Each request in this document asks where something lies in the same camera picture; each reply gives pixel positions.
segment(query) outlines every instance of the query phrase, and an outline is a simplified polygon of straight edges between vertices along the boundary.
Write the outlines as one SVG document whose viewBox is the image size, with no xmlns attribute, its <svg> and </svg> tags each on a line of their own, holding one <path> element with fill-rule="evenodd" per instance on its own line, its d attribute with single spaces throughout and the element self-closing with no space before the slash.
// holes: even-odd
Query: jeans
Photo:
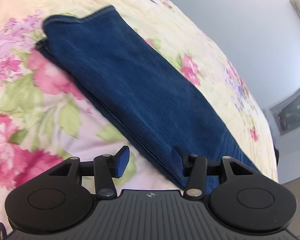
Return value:
<svg viewBox="0 0 300 240">
<path fill-rule="evenodd" d="M 163 175 L 184 188 L 171 149 L 211 161 L 229 155 L 256 169 L 205 97 L 149 46 L 113 6 L 79 19 L 53 15 L 38 50 Z M 206 193 L 218 186 L 207 177 Z"/>
</svg>

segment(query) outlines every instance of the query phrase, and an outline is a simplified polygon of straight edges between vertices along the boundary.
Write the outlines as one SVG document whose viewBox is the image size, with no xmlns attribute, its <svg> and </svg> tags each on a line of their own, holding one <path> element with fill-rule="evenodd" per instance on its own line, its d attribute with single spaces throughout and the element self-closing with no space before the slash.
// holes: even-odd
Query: gray wall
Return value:
<svg viewBox="0 0 300 240">
<path fill-rule="evenodd" d="M 289 0 L 171 0 L 232 61 L 261 108 L 300 87 L 300 19 Z"/>
</svg>

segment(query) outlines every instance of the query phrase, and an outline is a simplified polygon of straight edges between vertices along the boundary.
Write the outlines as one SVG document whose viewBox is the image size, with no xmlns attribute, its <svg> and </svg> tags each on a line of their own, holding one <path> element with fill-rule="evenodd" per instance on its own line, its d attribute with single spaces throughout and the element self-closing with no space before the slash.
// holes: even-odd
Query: folded blue jeans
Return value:
<svg viewBox="0 0 300 240">
<path fill-rule="evenodd" d="M 210 161 L 232 156 L 256 169 L 205 97 L 149 46 L 113 6 L 85 18 L 53 15 L 37 49 L 164 176 L 184 188 L 171 149 Z M 206 193 L 219 184 L 207 177 Z"/>
</svg>

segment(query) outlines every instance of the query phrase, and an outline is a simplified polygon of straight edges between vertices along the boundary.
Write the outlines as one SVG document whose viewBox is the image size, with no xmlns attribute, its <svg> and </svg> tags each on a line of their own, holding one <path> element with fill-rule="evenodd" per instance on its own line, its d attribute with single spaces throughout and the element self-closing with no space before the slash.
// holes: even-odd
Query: bed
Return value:
<svg viewBox="0 0 300 240">
<path fill-rule="evenodd" d="M 208 100 L 254 165 L 277 181 L 268 123 L 231 62 L 169 0 L 0 0 L 0 222 L 15 187 L 70 156 L 90 161 L 130 147 L 121 189 L 176 189 L 37 50 L 42 21 L 114 5 L 121 17 Z M 93 179 L 83 185 L 93 192 Z"/>
</svg>

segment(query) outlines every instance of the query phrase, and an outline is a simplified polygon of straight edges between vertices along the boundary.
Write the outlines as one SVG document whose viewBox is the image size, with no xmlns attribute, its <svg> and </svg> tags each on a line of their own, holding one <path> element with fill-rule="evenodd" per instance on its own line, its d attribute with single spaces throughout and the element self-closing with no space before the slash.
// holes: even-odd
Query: metal screw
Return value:
<svg viewBox="0 0 300 240">
<path fill-rule="evenodd" d="M 199 197 L 202 195 L 202 191 L 197 188 L 191 188 L 187 190 L 187 195 L 191 197 Z"/>
<path fill-rule="evenodd" d="M 103 196 L 103 197 L 110 197 L 114 194 L 114 191 L 110 188 L 103 188 L 101 190 L 99 190 L 99 195 Z"/>
</svg>

